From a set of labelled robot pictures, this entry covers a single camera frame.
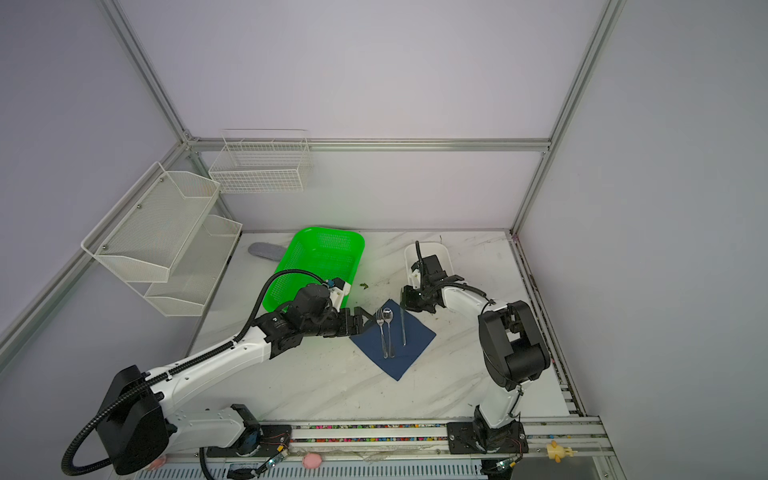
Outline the dark blue paper napkin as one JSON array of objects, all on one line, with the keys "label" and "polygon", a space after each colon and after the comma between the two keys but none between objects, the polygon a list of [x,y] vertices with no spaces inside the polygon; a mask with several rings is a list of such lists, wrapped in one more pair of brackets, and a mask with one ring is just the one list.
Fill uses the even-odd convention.
[{"label": "dark blue paper napkin", "polygon": [[380,310],[382,311],[384,308],[390,308],[394,314],[392,341],[395,357],[383,358],[378,325],[373,326],[365,333],[353,336],[351,341],[381,371],[395,381],[399,381],[436,338],[436,334],[406,310],[407,345],[403,346],[400,328],[400,305],[395,300],[390,299],[382,305]]}]

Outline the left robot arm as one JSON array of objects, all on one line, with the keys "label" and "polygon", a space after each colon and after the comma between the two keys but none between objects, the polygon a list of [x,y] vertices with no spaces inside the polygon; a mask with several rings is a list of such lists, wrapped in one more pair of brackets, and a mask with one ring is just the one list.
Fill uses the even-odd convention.
[{"label": "left robot arm", "polygon": [[193,412],[187,404],[226,378],[298,347],[306,337],[364,333],[374,315],[343,307],[350,286],[339,278],[310,283],[272,312],[254,312],[243,330],[196,355],[142,373],[132,366],[113,379],[96,431],[119,475],[135,473],[172,452],[214,447],[251,456],[277,447],[243,404]]}]

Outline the silver knife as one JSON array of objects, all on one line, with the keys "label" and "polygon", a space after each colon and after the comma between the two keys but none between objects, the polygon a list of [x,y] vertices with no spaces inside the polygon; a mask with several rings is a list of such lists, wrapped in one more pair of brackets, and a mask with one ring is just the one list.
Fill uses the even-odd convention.
[{"label": "silver knife", "polygon": [[401,339],[402,339],[402,345],[407,345],[407,333],[406,333],[406,320],[405,320],[405,308],[403,305],[400,305],[400,325],[401,325]]}]

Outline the silver fork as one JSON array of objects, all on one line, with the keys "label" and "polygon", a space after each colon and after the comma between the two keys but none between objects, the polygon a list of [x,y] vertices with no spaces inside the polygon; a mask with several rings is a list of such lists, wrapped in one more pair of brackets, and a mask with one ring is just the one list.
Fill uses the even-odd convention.
[{"label": "silver fork", "polygon": [[377,323],[377,325],[379,327],[379,332],[380,332],[380,343],[381,343],[381,348],[382,348],[382,355],[383,355],[384,359],[388,359],[389,358],[389,352],[388,352],[388,347],[387,347],[387,341],[386,341],[385,334],[384,334],[384,324],[385,324],[385,321],[384,321],[383,314],[382,314],[381,310],[376,312],[375,319],[376,319],[376,323]]}]

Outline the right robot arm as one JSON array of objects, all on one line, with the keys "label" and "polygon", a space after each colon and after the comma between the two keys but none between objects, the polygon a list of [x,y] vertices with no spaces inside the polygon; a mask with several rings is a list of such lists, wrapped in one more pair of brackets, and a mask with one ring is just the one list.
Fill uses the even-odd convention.
[{"label": "right robot arm", "polygon": [[486,292],[448,272],[437,253],[425,255],[416,241],[401,308],[434,314],[439,307],[477,327],[484,365],[492,380],[469,422],[447,424],[452,454],[510,454],[529,451],[520,403],[530,384],[552,365],[548,347],[528,303],[500,304]]}]

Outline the silver spoon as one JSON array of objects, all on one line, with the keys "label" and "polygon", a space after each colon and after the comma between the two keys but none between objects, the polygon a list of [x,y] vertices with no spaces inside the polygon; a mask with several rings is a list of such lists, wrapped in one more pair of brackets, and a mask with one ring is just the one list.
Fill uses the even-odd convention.
[{"label": "silver spoon", "polygon": [[393,311],[390,308],[384,308],[382,310],[382,318],[386,324],[386,346],[387,346],[387,356],[389,358],[395,357],[395,349],[392,341],[392,321],[394,318]]}]

